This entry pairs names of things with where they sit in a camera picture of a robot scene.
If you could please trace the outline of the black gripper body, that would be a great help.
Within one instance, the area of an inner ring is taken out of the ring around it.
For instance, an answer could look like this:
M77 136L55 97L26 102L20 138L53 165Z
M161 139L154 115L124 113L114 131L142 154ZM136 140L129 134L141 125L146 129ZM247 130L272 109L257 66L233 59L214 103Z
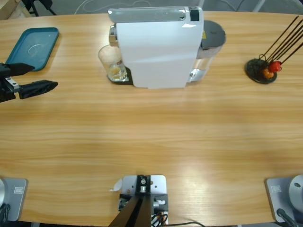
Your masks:
M18 92L18 83L11 77L16 76L17 64L0 64L0 101L6 102L15 99Z

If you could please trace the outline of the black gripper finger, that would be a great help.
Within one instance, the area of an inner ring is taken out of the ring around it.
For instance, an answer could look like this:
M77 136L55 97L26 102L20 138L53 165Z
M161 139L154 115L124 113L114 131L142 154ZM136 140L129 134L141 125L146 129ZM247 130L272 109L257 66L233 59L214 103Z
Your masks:
M42 95L53 90L58 86L58 82L49 80L40 80L30 84L22 85L19 90L19 98L26 99L33 96Z
M31 66L31 65L28 65L25 63L5 64L4 66L8 70L9 77L24 75L35 69L34 66Z

